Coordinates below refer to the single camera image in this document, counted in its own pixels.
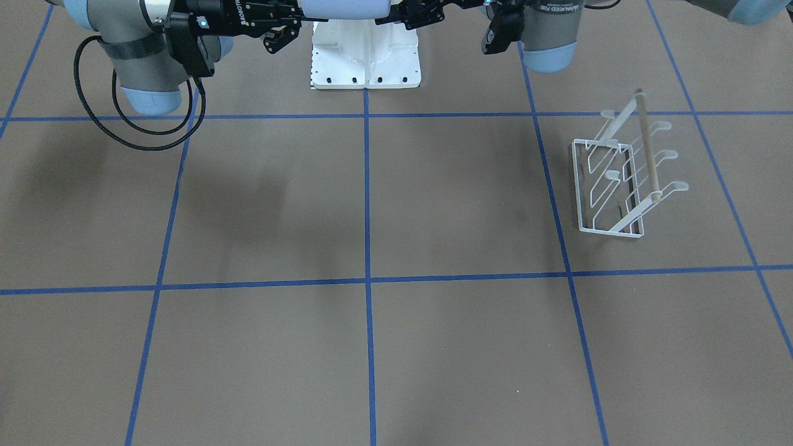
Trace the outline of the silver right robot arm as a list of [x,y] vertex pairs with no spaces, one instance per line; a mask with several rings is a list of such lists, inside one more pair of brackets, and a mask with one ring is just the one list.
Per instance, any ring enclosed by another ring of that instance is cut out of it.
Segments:
[[297,1],[56,1],[95,31],[136,113],[178,110],[188,79],[213,76],[234,37],[261,38],[277,53],[306,16]]

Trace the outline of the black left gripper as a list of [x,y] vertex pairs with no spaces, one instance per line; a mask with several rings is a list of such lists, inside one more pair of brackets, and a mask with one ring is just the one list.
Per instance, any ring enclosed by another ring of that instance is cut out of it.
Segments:
[[375,24],[400,24],[407,30],[427,27],[442,22],[444,9],[450,5],[460,9],[484,9],[485,14],[492,18],[498,12],[520,12],[527,1],[400,1],[391,5],[388,14],[377,18]]

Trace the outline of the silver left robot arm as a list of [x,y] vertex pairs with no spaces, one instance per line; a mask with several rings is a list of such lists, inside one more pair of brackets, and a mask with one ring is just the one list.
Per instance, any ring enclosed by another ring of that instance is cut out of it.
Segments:
[[526,70],[552,74],[566,70],[577,56],[583,28],[597,12],[618,9],[623,1],[395,1],[375,18],[377,25],[419,29],[442,22],[448,6],[479,9],[488,27],[481,52],[496,55],[520,45]]

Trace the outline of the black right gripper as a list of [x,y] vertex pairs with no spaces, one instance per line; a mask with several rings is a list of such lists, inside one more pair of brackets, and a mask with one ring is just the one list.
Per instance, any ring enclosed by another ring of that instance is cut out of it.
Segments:
[[300,34],[305,14],[297,1],[187,1],[202,35],[247,36],[276,54]]

